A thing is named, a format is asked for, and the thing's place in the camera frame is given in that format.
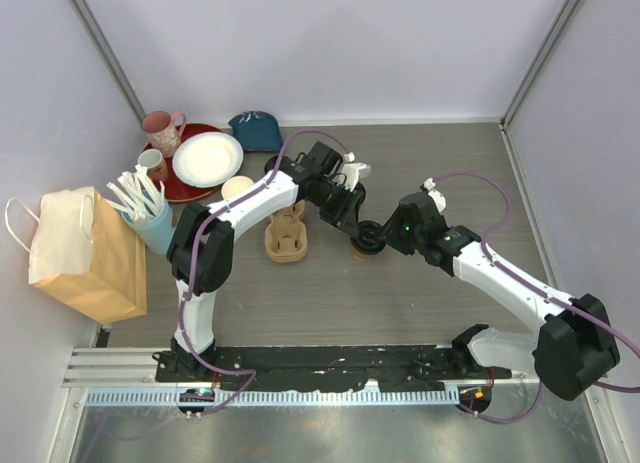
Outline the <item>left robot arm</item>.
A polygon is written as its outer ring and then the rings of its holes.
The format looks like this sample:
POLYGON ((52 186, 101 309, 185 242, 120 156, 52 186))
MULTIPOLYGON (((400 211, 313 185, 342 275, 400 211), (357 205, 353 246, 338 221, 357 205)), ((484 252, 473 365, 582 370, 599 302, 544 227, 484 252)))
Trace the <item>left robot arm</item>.
POLYGON ((178 220, 167 252, 179 290, 175 346, 183 351, 179 371, 190 381, 205 380, 213 368, 206 352, 214 346, 217 291, 228 279, 236 241, 272 214, 308 201, 323 221, 352 238, 359 236, 358 212, 366 190, 360 180, 371 167, 322 142, 293 160, 278 155, 265 176, 238 195, 203 206, 191 203, 178 220))

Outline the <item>small pink floral mug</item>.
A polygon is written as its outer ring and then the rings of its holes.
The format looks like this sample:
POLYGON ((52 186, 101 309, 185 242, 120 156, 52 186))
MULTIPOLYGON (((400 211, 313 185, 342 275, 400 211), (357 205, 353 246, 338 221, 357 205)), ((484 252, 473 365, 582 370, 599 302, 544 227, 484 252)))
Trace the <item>small pink floral mug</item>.
POLYGON ((157 149, 144 150, 138 157, 138 165, 145 169, 146 175, 154 182, 164 182, 169 178, 166 160, 157 149))

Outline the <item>aluminium rail frame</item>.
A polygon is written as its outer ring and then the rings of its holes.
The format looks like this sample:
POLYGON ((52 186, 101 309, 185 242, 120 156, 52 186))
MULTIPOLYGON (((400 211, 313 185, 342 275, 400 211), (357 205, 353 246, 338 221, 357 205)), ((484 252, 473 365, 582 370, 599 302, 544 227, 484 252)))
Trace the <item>aluminium rail frame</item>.
POLYGON ((447 346, 218 347, 224 374, 189 370, 163 349, 73 351, 63 384, 91 406, 177 406, 188 415, 233 407, 456 405, 474 390, 535 384, 527 373, 483 369, 447 346))

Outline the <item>light blue holder cup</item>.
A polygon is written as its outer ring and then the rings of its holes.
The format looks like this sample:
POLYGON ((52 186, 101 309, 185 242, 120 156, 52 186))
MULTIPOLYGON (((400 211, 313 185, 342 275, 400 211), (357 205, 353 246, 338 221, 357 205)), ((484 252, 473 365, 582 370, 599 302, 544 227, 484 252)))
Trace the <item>light blue holder cup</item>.
POLYGON ((173 211, 168 202, 164 203, 160 214, 152 220, 133 222, 126 212, 120 212, 120 215, 151 252, 159 255, 167 253, 175 231, 173 211))

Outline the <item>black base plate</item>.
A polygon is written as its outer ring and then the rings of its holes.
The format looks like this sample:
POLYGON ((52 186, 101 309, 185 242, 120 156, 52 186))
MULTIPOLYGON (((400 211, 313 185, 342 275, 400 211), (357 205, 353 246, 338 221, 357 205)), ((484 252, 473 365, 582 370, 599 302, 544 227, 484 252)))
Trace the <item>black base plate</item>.
POLYGON ((357 392, 370 380, 383 392, 441 390, 449 380, 512 376, 509 369, 480 366, 466 350, 435 345, 218 346, 202 358, 229 372, 254 370, 248 389, 264 392, 357 392))

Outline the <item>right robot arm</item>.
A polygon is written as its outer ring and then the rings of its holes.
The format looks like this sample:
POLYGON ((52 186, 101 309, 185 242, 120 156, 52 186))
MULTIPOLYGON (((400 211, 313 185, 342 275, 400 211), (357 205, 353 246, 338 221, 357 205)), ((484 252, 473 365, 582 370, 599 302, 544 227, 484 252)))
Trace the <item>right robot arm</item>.
POLYGON ((572 401, 620 361, 604 304, 590 294, 580 298, 543 284, 495 253, 472 230, 450 226, 436 190, 402 198, 384 224, 381 240, 405 255, 425 261, 464 281, 505 307, 525 333, 480 330, 456 348, 451 363, 465 378, 486 367, 535 375, 557 397, 572 401))

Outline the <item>brown pulp cup carrier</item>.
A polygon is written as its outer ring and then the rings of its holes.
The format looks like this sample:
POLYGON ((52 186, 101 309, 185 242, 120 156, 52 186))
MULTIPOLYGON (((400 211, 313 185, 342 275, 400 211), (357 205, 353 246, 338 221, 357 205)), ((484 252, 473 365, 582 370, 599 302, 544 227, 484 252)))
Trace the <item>brown pulp cup carrier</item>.
POLYGON ((288 264, 306 256, 308 240, 304 215, 305 202, 300 201, 269 216, 264 242, 271 261, 288 264))

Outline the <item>brown paper cup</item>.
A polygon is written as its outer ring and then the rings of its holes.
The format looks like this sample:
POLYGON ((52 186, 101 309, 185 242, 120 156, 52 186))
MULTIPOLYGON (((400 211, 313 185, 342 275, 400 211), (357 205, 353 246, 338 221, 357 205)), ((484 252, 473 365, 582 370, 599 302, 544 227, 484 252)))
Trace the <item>brown paper cup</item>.
POLYGON ((352 249, 352 255, 361 261, 371 260, 377 256, 377 253, 362 252, 357 248, 352 249))

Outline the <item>stack of black lids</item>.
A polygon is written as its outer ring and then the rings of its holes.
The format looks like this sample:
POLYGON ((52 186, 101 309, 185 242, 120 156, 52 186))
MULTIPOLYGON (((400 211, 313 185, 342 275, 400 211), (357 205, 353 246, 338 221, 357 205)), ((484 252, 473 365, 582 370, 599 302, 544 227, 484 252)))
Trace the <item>stack of black lids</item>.
POLYGON ((264 166, 265 174, 269 174, 272 172, 273 168, 276 166, 277 159, 278 159, 278 156, 273 156, 265 163, 265 166, 264 166))

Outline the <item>stacked brown paper cups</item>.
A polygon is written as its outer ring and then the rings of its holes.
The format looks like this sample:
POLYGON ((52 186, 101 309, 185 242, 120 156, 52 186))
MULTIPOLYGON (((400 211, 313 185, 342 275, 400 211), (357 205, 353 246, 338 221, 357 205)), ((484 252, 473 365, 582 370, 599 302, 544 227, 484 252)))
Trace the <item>stacked brown paper cups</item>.
POLYGON ((237 175, 227 180, 221 187, 221 196, 224 200, 230 200, 233 197, 243 193, 251 188, 254 181, 242 175, 237 175))

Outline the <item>brown paper bag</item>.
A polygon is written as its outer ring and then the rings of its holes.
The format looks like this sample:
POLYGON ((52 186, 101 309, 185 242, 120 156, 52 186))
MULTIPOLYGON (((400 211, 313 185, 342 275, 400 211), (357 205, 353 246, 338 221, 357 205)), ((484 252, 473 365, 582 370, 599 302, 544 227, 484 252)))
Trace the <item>brown paper bag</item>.
POLYGON ((107 325, 147 314, 146 247, 93 187, 42 196, 40 212, 12 197, 5 226, 28 253, 28 282, 84 316, 107 325), (36 223, 30 243, 9 220, 17 203, 36 223))

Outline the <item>white paper plate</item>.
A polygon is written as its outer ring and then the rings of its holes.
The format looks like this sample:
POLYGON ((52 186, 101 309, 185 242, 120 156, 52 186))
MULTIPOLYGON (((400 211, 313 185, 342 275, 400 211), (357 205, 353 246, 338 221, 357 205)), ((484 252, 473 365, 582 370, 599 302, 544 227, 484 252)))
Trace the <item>white paper plate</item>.
POLYGON ((233 177, 243 159, 243 149, 234 137, 205 132, 179 146, 172 158, 172 168, 181 182, 195 188, 209 188, 233 177))

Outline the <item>tall pink floral mug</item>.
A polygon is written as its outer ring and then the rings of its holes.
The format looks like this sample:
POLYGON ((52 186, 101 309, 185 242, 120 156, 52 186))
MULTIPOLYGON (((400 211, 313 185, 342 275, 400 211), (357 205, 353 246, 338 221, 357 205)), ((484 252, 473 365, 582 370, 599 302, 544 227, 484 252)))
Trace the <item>tall pink floral mug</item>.
POLYGON ((154 111, 147 114, 141 127, 153 149, 159 150, 164 158, 171 158, 182 143, 187 118, 184 112, 154 111))

